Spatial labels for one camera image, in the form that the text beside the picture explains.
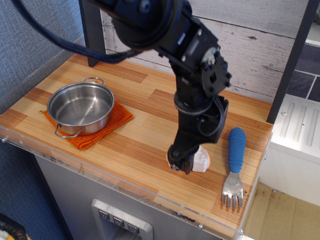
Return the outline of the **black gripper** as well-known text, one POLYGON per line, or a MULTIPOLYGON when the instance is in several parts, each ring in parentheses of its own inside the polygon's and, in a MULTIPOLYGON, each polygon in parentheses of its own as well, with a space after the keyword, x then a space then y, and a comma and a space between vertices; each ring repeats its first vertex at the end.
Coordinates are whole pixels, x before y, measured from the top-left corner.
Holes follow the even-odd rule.
POLYGON ((190 174, 194 154, 200 145, 218 142, 226 123, 229 101, 223 96, 216 96, 209 103, 203 109, 192 109, 190 104, 174 95, 174 104, 178 109, 178 131, 167 152, 172 170, 182 169, 186 175, 190 174))

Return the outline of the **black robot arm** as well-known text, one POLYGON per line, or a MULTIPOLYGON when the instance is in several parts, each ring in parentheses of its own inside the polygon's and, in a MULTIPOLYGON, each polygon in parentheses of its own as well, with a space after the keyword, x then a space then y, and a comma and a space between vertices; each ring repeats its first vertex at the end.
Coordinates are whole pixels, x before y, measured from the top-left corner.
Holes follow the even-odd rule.
POLYGON ((96 0, 112 17, 120 41, 137 52, 155 50, 175 74, 178 131, 167 152, 173 170, 190 173, 201 144, 217 143, 229 102, 228 63, 218 39, 192 14, 186 0, 96 0))

